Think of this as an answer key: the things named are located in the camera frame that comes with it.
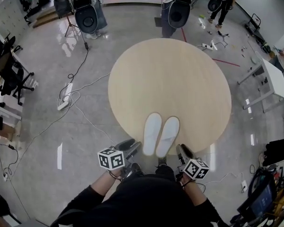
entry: power strip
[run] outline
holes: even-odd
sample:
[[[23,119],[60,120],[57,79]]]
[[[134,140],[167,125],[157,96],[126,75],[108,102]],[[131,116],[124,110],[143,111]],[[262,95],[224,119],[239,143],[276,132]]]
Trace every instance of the power strip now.
[[[70,103],[69,100],[65,100],[63,104],[58,106],[58,111],[62,110],[63,108],[66,108],[69,103]]]
[[[207,45],[207,44],[204,44],[204,43],[203,43],[203,44],[202,44],[202,47],[213,51],[213,48],[210,47],[210,45]]]

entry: red tape line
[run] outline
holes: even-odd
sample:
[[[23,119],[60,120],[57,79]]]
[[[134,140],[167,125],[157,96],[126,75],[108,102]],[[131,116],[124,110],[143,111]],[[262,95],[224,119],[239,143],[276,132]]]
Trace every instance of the red tape line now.
[[[186,40],[186,37],[185,37],[183,28],[181,28],[181,30],[182,30],[182,35],[183,35],[184,41],[187,43],[187,40]],[[218,60],[218,59],[213,59],[213,60],[214,60],[214,61],[223,62],[223,63],[226,63],[226,64],[230,64],[230,65],[233,65],[233,66],[238,66],[238,67],[240,67],[239,65],[234,64],[234,63],[231,63],[231,62],[221,61],[221,60]]]

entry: black sleeve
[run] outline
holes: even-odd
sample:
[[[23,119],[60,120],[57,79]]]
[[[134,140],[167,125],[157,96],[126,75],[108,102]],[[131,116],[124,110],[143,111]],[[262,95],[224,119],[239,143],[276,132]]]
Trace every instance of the black sleeve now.
[[[225,222],[221,219],[215,207],[212,203],[206,199],[206,201],[195,207],[197,216],[200,216],[201,219],[204,219],[207,222],[218,223],[218,227],[228,227]]]
[[[72,225],[75,219],[80,219],[86,212],[101,204],[104,197],[89,186],[79,193],[61,212],[51,227]]]
[[[87,212],[102,203],[103,199],[103,196],[89,186],[80,192],[79,195],[66,206],[60,215],[69,210],[81,210]]]

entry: screen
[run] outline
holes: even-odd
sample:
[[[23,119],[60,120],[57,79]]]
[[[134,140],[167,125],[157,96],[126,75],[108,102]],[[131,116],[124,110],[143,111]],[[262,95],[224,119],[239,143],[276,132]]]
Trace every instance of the screen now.
[[[268,185],[250,206],[256,218],[265,213],[272,201],[272,194]]]

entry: white cable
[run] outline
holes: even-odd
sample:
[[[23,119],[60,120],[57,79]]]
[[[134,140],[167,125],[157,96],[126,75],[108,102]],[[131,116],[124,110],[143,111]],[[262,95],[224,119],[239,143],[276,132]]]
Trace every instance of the white cable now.
[[[18,164],[16,165],[16,169],[14,170],[14,173],[13,173],[13,175],[11,176],[11,178],[9,177],[9,180],[12,180],[12,177],[15,175],[16,170],[17,170],[17,168],[18,168],[18,165],[20,164],[20,161],[22,160],[23,156],[25,155],[25,153],[26,153],[26,151],[28,150],[28,148],[30,147],[30,145],[33,143],[34,139],[37,138],[38,136],[40,136],[41,134],[43,134],[45,131],[47,131],[48,128],[49,128],[53,123],[55,123],[55,122],[59,121],[61,118],[63,118],[63,117],[68,113],[69,109],[70,109],[73,105],[75,105],[76,108],[79,109],[79,108],[77,107],[77,105],[76,105],[76,102],[80,99],[81,94],[80,94],[78,91],[81,90],[81,89],[83,89],[83,88],[85,88],[85,87],[87,87],[87,86],[90,86],[90,85],[94,84],[95,82],[99,81],[100,79],[102,79],[102,78],[104,78],[104,77],[107,77],[109,74],[110,74],[110,73],[108,73],[108,74],[105,75],[105,76],[102,76],[102,77],[98,78],[97,80],[93,81],[93,82],[90,83],[90,84],[87,84],[87,85],[85,85],[85,86],[83,86],[83,87],[81,87],[81,88],[79,88],[79,89],[73,90],[73,91],[69,92],[67,95],[65,95],[65,96],[69,96],[69,97],[71,98],[70,106],[64,108],[64,110],[67,109],[67,111],[66,111],[65,114],[63,114],[60,118],[58,118],[57,120],[51,122],[43,131],[41,131],[40,133],[38,133],[36,136],[33,137],[33,139],[32,139],[32,140],[30,141],[30,143],[28,144],[26,150],[24,151],[23,155],[20,157],[20,159],[19,159],[19,161],[18,161]],[[74,95],[75,93],[78,93],[78,94],[79,94],[79,97],[78,97],[76,100],[73,100],[72,95]],[[86,120],[87,120],[92,126],[94,126],[97,130],[103,132],[103,133],[110,139],[110,141],[111,141],[113,144],[115,144],[115,143],[112,141],[112,139],[108,136],[108,134],[107,134],[106,132],[104,132],[103,130],[97,128],[97,127],[85,116],[84,113],[83,113],[83,116],[86,118]]]
[[[207,182],[207,183],[204,183],[204,185],[207,185],[207,184],[209,184],[209,183],[220,183],[220,182],[222,182],[223,181],[223,179],[225,178],[225,177],[227,177],[229,174],[232,174],[234,177],[238,177],[240,174],[242,174],[242,181],[243,181],[243,179],[244,179],[244,173],[243,172],[240,172],[238,175],[235,175],[234,173],[232,173],[232,172],[228,172],[221,180],[219,180],[219,181],[210,181],[210,182]]]
[[[78,93],[78,94],[79,94],[79,97],[74,101],[73,98],[72,98],[72,96],[73,96],[75,93]],[[79,92],[73,92],[73,93],[70,95],[71,100],[74,101],[71,106],[75,105],[75,107],[76,107],[77,109],[79,109],[78,106],[76,105],[76,102],[77,102],[77,100],[78,100],[80,97],[81,97],[81,94],[80,94]],[[89,121],[89,119],[85,116],[84,112],[83,112],[81,109],[79,109],[79,111],[83,114],[83,116],[86,118],[86,120],[87,120],[92,126],[94,126],[97,130],[103,132],[103,133],[110,139],[110,141],[111,141],[113,144],[115,144],[114,141],[108,136],[108,134],[107,134],[106,132],[104,132],[103,130],[97,128],[91,121]]]

